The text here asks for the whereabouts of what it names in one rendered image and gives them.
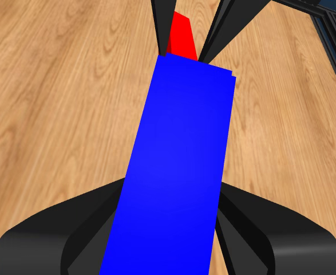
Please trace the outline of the thin red peg bar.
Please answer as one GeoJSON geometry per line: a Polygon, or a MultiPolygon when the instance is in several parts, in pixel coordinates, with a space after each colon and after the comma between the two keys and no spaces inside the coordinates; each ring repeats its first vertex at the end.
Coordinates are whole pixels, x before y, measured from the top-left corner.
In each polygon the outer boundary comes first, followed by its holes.
{"type": "Polygon", "coordinates": [[[190,20],[176,11],[173,14],[167,52],[197,61],[190,20]]]}

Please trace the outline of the blue hollow socket block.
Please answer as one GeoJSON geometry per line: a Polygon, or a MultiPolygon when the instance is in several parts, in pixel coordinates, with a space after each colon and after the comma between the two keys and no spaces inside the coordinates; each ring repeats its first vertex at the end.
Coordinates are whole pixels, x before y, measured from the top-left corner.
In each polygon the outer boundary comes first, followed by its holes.
{"type": "Polygon", "coordinates": [[[157,58],[100,275],[208,275],[235,81],[157,58]]]}

